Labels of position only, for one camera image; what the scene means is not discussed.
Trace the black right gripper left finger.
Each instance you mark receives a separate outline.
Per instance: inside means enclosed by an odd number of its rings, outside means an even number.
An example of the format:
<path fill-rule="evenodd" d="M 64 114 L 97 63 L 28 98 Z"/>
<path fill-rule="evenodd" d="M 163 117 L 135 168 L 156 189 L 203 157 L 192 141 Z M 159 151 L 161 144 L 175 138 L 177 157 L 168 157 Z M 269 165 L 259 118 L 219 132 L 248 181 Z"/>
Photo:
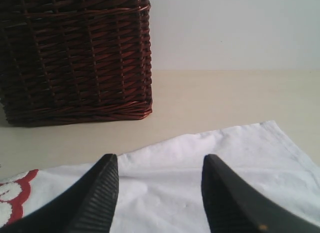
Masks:
<path fill-rule="evenodd" d="M 108 233 L 119 195 L 118 158 L 105 154 L 65 192 L 2 233 Z"/>

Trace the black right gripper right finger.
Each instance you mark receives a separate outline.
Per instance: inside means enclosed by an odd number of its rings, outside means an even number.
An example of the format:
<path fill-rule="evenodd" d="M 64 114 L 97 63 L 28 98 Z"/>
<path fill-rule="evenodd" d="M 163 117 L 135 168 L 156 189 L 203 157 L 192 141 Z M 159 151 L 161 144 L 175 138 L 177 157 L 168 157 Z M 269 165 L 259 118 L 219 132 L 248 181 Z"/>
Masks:
<path fill-rule="evenodd" d="M 204 157 L 204 211 L 212 233 L 318 233 L 319 226 L 289 212 L 245 182 L 217 155 Z"/>

